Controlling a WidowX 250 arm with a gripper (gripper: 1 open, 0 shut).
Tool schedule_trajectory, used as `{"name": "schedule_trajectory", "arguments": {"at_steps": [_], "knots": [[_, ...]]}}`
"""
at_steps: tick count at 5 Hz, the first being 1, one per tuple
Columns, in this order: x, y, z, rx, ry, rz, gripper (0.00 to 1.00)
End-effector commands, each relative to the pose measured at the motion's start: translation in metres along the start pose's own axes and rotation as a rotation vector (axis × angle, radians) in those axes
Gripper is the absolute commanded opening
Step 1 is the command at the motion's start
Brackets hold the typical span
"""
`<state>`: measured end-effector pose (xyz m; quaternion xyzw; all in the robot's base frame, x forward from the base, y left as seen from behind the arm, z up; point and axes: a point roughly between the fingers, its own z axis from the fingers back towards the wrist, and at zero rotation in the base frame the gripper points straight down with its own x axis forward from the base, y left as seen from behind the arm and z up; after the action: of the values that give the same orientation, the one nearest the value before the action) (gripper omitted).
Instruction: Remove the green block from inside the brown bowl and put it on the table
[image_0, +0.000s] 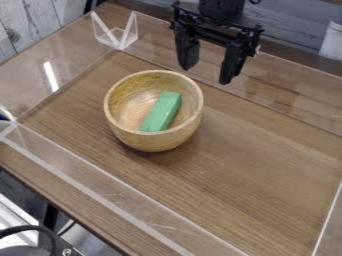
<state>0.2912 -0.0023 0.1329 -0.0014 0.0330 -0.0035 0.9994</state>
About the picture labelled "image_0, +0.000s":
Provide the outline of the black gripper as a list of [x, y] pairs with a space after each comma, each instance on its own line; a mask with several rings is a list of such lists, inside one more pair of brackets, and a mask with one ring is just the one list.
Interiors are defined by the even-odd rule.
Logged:
[[177, 63], [183, 70], [191, 69], [199, 61], [199, 40], [192, 26], [202, 38], [223, 43], [226, 54], [220, 67], [219, 83], [228, 84], [239, 75], [246, 61], [246, 54], [255, 56], [260, 48], [260, 35], [264, 26], [244, 15], [246, 3], [256, 5], [262, 0], [175, 0], [171, 4], [175, 24], [175, 46]]

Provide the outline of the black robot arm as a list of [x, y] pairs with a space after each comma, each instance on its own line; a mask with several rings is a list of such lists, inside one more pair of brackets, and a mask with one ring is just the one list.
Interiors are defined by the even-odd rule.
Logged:
[[256, 5], [262, 0], [175, 0], [169, 29], [173, 31], [177, 63], [189, 70], [199, 62], [200, 41], [226, 49], [220, 65], [219, 83], [228, 84], [240, 74], [248, 57], [260, 47], [264, 27], [243, 17], [246, 1]]

